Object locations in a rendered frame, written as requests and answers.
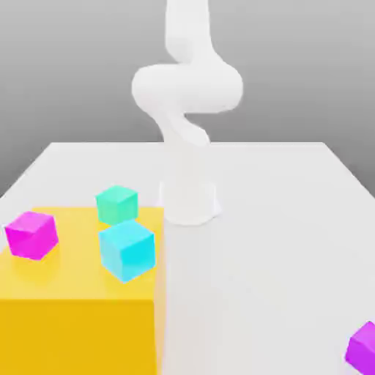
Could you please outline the small purple cube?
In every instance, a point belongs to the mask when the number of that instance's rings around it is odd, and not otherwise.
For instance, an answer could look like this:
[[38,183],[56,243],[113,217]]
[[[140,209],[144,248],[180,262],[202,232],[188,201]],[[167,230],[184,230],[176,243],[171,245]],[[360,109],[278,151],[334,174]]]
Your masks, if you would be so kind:
[[375,324],[366,322],[350,339],[345,360],[362,375],[375,375]]

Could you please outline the small green cube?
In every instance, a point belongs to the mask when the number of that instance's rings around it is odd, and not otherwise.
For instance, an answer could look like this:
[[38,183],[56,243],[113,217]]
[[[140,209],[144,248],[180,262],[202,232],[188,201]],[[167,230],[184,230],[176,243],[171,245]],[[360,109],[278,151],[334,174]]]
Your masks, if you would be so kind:
[[114,185],[95,196],[97,215],[101,223],[110,226],[138,217],[138,193]]

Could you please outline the large yellow box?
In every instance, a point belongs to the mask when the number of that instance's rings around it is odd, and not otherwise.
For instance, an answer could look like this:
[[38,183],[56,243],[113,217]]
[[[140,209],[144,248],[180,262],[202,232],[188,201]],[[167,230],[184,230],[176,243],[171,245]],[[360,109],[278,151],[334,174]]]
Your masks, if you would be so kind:
[[155,234],[155,268],[128,283],[100,261],[105,228],[93,207],[43,207],[59,244],[41,261],[0,252],[0,375],[162,375],[166,321],[164,219],[142,207]]

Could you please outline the small cyan cube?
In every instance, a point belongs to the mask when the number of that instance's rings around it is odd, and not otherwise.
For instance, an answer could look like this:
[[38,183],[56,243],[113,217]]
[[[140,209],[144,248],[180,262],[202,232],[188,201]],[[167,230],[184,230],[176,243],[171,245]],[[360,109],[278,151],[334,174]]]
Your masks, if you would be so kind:
[[104,268],[123,283],[156,265],[155,234],[134,220],[126,220],[99,232]]

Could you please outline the small magenta cube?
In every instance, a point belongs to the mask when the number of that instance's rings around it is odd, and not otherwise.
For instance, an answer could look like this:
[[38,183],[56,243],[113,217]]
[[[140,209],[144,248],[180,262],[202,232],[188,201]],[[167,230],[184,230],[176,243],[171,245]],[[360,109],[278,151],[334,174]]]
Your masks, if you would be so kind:
[[54,217],[41,212],[24,212],[4,229],[11,254],[21,258],[41,260],[59,242]]

